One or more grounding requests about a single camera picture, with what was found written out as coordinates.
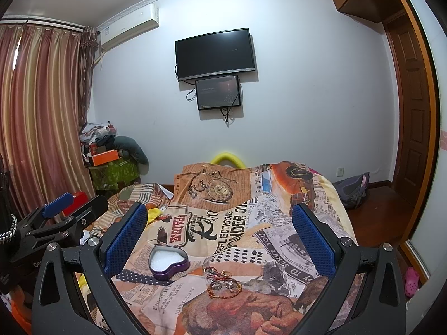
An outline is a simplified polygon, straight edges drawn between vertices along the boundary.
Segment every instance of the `bed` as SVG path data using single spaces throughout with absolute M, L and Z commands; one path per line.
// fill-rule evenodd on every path
M 150 213 L 159 211 L 113 282 L 151 335 L 288 335 L 327 282 L 291 224 L 291 207 L 298 203 L 306 203 L 338 237 L 356 241 L 332 184 L 300 163 L 187 165 L 174 178 L 173 198 L 158 184 L 124 188 L 109 199 L 108 212 L 90 234 L 104 234 L 136 201 Z M 158 281 L 148 266 L 156 245 L 182 248 L 191 266 Z M 211 299 L 205 266 L 230 272 L 242 292 Z M 348 316 L 360 283 L 358 275 L 332 328 Z M 96 323 L 107 328 L 87 285 L 81 290 Z

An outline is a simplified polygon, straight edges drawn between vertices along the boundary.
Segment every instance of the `screw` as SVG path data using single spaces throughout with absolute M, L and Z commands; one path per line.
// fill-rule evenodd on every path
M 97 245 L 99 243 L 99 238 L 98 237 L 91 237 L 87 243 L 89 244 L 89 246 L 94 247 L 95 245 Z
M 57 247 L 57 243 L 50 243 L 48 246 L 46 246 L 47 250 L 52 251 L 55 250 Z
M 391 252 L 391 251 L 393 250 L 393 246 L 390 245 L 389 243 L 384 243 L 384 249 L 385 249 L 387 252 Z
M 340 242 L 342 245 L 344 245 L 345 247 L 350 247 L 352 246 L 352 239 L 349 237 L 341 237 L 340 238 Z

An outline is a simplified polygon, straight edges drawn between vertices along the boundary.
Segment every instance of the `cable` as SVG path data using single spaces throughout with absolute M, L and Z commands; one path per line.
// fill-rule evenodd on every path
M 193 100 L 194 100 L 194 98 L 195 98 L 195 96 L 197 95 L 197 91 L 194 93 L 194 96 L 193 96 L 193 98 L 188 98 L 188 96 L 192 93 L 192 92 L 194 92 L 196 89 L 194 88 L 194 89 L 191 89 L 190 91 L 189 91 L 189 93 L 186 95 L 186 100 L 188 101 L 188 102 L 192 102 Z
M 236 77 L 237 77 L 237 83 L 238 83 L 238 86 L 239 86 L 239 91 L 240 92 L 242 92 L 242 85 L 241 85 L 241 80 L 239 79 L 239 76 L 238 75 L 236 75 Z M 233 105 L 234 105 L 234 102 L 236 102 L 236 99 L 239 97 L 239 99 L 241 99 L 241 94 L 240 94 L 240 92 L 238 92 L 238 94 L 236 94 L 236 97 L 234 97 L 234 100 L 233 100 L 233 103 L 231 104 L 231 106 L 230 107 L 225 107 L 225 110 L 226 110 L 226 112 L 227 112 L 227 115 L 225 116 L 224 115 L 224 118 L 225 118 L 225 123 L 227 124 L 227 126 L 229 126 L 229 114 L 231 114 L 231 111 L 232 111 L 232 109 L 233 109 Z
M 93 68 L 101 61 L 104 55 L 107 53 L 107 50 L 103 50 L 98 58 L 96 58 L 95 62 L 93 62 Z
M 175 66 L 174 71 L 175 71 L 175 78 L 178 79 L 177 66 Z M 184 80 L 184 81 L 182 81 L 182 82 L 185 82 L 185 83 L 187 83 L 187 84 L 190 84 L 190 85 L 192 85 L 192 86 L 195 86 L 195 82 L 194 82 L 194 83 L 189 83 L 189 82 L 186 81 L 186 80 Z

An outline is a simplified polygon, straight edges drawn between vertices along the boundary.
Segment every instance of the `wall-mounted tv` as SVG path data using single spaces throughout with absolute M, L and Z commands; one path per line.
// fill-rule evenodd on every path
M 179 81 L 255 70 L 248 29 L 199 35 L 175 42 Z

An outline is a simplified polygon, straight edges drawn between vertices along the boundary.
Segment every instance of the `door frame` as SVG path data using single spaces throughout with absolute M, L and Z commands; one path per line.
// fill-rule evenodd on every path
M 424 29 L 422 28 L 421 22 L 416 12 L 414 11 L 413 5 L 411 4 L 410 0 L 400 0 L 400 1 L 402 2 L 404 9 L 383 22 L 385 31 L 387 33 L 388 41 L 390 42 L 391 51 L 393 54 L 394 66 L 396 69 L 396 77 L 397 77 L 397 89 L 399 94 L 399 143 L 397 148 L 396 167 L 394 170 L 392 187 L 394 187 L 396 184 L 397 167 L 402 154 L 401 146 L 402 146 L 402 134 L 403 134 L 403 101 L 402 101 L 401 82 L 398 73 L 399 67 L 397 65 L 396 53 L 394 51 L 394 46 L 389 36 L 387 24 L 390 23 L 392 20 L 402 16 L 402 14 L 406 13 L 410 18 L 417 41 L 419 42 L 419 46 L 422 52 L 422 59 L 425 65 L 425 72 L 427 74 L 428 95 L 430 102 L 430 134 L 429 134 L 427 163 L 425 165 L 425 173 L 422 180 L 421 191 L 419 192 L 419 196 L 417 198 L 416 205 L 414 206 L 414 210 L 411 215 L 410 221 L 408 222 L 408 225 L 405 229 L 402 239 L 399 242 L 399 247 L 401 248 L 403 253 L 407 256 L 411 265 L 418 272 L 421 282 L 425 283 L 428 280 L 429 273 L 425 268 L 424 263 L 419 258 L 419 256 L 417 255 L 417 253 L 415 252 L 414 248 L 411 246 L 408 240 L 413 235 L 414 230 L 416 229 L 417 224 L 421 219 L 422 213 L 427 203 L 428 194 L 430 192 L 433 183 L 433 176 L 436 168 L 436 160 L 438 158 L 438 152 L 439 152 L 439 135 L 440 135 L 439 90 L 431 50 Z

